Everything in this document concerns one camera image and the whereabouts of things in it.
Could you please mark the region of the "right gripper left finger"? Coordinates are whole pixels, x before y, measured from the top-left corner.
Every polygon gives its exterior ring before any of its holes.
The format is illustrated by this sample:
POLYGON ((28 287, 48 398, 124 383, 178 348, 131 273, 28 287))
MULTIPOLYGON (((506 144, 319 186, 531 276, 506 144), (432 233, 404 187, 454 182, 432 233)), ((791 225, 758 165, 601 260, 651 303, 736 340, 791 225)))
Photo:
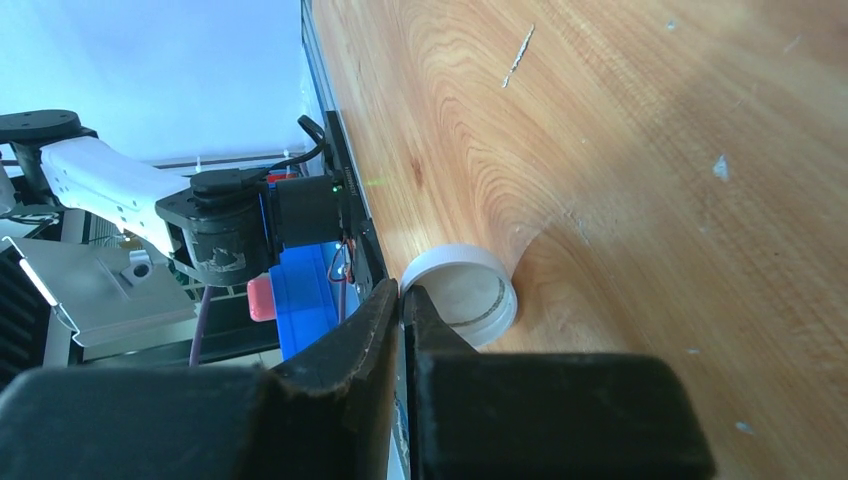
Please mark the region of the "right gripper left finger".
POLYGON ((383 479, 398 284, 280 365, 39 368, 1 394, 5 479, 383 479))

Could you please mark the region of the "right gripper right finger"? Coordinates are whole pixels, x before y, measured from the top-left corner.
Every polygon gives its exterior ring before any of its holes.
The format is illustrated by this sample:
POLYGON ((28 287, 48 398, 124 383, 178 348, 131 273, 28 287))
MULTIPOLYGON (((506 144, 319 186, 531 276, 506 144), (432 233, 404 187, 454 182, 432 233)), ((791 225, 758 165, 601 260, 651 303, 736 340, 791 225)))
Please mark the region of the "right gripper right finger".
POLYGON ((481 353, 428 292, 403 297, 416 479, 711 479, 681 380, 624 353, 481 353))

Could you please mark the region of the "white bottle cap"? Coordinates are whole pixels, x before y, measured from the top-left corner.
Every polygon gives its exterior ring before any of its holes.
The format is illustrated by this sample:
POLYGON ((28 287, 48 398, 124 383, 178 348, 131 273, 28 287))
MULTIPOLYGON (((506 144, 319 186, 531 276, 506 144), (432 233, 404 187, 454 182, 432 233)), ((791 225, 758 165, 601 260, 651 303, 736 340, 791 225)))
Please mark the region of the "white bottle cap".
POLYGON ((421 253, 401 277, 403 293, 414 286, 425 288, 443 321, 475 348, 498 340, 517 317, 509 273, 479 246, 445 244, 421 253))

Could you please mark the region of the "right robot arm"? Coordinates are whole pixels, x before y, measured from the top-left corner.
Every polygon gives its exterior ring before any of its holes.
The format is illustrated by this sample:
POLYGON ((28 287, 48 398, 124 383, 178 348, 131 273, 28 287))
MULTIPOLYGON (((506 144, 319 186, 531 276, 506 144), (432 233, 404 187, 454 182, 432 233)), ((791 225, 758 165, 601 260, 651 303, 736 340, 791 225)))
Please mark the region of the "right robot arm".
POLYGON ((210 288, 245 284, 289 248, 339 241, 358 308, 271 369, 35 368, 1 393, 5 479, 385 479, 395 390, 414 479, 710 479, 686 391, 662 360, 485 354, 512 325, 504 264, 468 244, 385 270, 335 112, 301 128, 325 172, 185 177, 119 154, 67 110, 4 115, 43 205, 140 236, 210 288))

